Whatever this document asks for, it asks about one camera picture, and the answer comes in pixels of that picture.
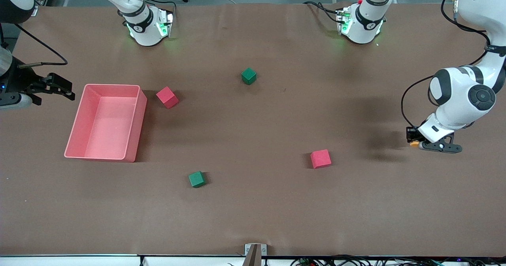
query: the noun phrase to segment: red block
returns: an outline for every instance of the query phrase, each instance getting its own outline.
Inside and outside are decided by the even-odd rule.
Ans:
[[[332,164],[332,162],[330,161],[329,151],[327,149],[311,153],[311,162],[313,163],[314,169],[320,167],[327,167]]]
[[[179,102],[179,99],[174,95],[174,92],[172,92],[167,86],[157,93],[157,97],[165,105],[165,107],[167,107],[167,109],[172,108]]]

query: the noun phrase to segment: pink plastic tray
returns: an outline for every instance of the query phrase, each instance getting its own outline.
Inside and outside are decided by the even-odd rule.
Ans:
[[[138,85],[87,84],[65,157],[134,162],[146,103]]]

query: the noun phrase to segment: brown tabletop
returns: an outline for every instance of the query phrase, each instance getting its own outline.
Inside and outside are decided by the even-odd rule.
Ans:
[[[392,5],[370,44],[338,36],[306,5],[181,7],[174,39],[141,47],[115,8],[47,8],[27,21],[68,60],[36,68],[74,83],[77,100],[1,114],[0,253],[504,255],[504,117],[457,132],[464,151],[406,147],[407,86],[471,62],[484,40],[438,5]],[[57,61],[22,35],[24,62]],[[258,80],[247,86],[247,67]],[[138,84],[148,97],[136,163],[63,157],[83,86]],[[164,86],[181,102],[165,109]],[[406,113],[434,109],[428,83]],[[313,170],[309,153],[333,165]],[[188,174],[209,184],[193,189]]]

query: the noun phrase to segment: cube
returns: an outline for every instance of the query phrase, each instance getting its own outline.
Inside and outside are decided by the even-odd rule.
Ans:
[[[312,152],[311,162],[313,163],[313,169],[327,167],[332,164],[330,161],[329,151],[327,149]]]
[[[202,171],[197,171],[188,175],[188,179],[190,179],[190,184],[194,188],[199,188],[206,185],[206,179],[204,178]]]
[[[174,92],[172,92],[172,90],[170,90],[167,86],[157,93],[157,97],[163,105],[167,107],[167,109],[172,108],[179,102],[179,99],[174,95]]]
[[[251,68],[246,68],[245,71],[241,73],[242,81],[244,83],[251,85],[255,80],[257,80],[257,73]]]

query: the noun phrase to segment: green block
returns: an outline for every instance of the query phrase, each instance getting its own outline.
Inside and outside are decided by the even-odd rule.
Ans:
[[[206,179],[204,178],[204,174],[201,171],[197,171],[193,174],[188,175],[188,179],[190,179],[190,184],[194,188],[199,188],[206,185]]]
[[[251,85],[255,80],[257,80],[257,73],[251,68],[246,68],[245,71],[241,73],[242,81],[244,83]]]

